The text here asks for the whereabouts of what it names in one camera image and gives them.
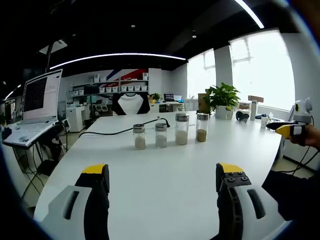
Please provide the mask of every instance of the glass jar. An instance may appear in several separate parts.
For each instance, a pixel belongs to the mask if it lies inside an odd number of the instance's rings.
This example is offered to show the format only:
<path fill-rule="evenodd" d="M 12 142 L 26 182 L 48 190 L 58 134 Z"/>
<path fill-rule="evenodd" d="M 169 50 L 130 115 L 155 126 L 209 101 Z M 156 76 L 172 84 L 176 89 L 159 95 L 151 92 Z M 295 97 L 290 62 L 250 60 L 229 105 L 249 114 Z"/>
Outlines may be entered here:
<path fill-rule="evenodd" d="M 196 133 L 195 139 L 200 142 L 206 142 L 208 136 L 209 114 L 198 113 L 196 115 Z"/>
<path fill-rule="evenodd" d="M 146 148 L 146 130 L 145 125 L 133 125 L 134 148 L 136 150 L 143 150 Z"/>
<path fill-rule="evenodd" d="M 177 113 L 175 115 L 175 143 L 186 145 L 188 142 L 189 114 Z"/>
<path fill-rule="evenodd" d="M 167 124 L 155 124 L 155 147 L 163 149 L 167 147 Z"/>

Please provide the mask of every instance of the green leaves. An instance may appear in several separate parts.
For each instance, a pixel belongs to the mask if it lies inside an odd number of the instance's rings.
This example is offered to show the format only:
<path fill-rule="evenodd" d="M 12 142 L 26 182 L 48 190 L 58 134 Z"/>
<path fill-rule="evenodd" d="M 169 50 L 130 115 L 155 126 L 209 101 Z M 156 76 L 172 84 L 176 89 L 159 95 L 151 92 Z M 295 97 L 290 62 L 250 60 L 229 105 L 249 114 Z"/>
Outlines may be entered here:
<path fill-rule="evenodd" d="M 237 96 L 239 91 L 234 86 L 229 86 L 224 82 L 221 87 L 211 86 L 205 90 L 209 96 L 203 96 L 205 104 L 215 110 L 217 106 L 226 106 L 228 110 L 238 105 L 240 98 Z"/>

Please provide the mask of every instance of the white bottle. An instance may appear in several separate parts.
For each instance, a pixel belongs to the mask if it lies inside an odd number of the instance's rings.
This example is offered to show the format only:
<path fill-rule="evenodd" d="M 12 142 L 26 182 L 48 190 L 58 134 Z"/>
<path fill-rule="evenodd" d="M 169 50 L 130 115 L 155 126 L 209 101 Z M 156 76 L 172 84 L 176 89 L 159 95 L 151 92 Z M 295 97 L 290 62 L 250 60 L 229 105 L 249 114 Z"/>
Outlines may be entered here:
<path fill-rule="evenodd" d="M 252 100 L 252 103 L 251 103 L 251 114 L 250 114 L 250 120 L 251 121 L 254 121 L 256 119 L 257 107 L 258 107 L 257 100 Z"/>

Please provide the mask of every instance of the text on laptop screen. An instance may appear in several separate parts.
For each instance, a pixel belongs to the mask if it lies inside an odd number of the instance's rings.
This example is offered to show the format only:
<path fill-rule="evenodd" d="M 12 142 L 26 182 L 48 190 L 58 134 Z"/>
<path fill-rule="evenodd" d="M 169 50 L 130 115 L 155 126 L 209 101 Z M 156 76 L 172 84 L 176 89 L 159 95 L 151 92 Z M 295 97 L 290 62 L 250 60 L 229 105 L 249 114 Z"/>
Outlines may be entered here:
<path fill-rule="evenodd" d="M 57 117 L 61 71 L 27 81 L 23 93 L 23 120 Z"/>

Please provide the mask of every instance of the black sleeve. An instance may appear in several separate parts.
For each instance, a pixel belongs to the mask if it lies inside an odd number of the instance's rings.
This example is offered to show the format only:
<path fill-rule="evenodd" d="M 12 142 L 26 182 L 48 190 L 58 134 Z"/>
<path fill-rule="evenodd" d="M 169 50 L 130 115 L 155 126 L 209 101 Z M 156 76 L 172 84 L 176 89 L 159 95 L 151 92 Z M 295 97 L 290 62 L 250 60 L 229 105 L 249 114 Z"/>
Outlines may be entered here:
<path fill-rule="evenodd" d="M 119 99 L 123 96 L 124 94 L 119 94 L 116 93 L 113 95 L 112 97 L 112 111 L 115 112 L 117 115 L 126 115 L 124 110 L 122 109 L 122 107 L 119 104 Z"/>
<path fill-rule="evenodd" d="M 148 101 L 148 94 L 147 93 L 139 93 L 142 97 L 143 102 L 137 114 L 147 114 L 150 111 L 150 105 Z"/>

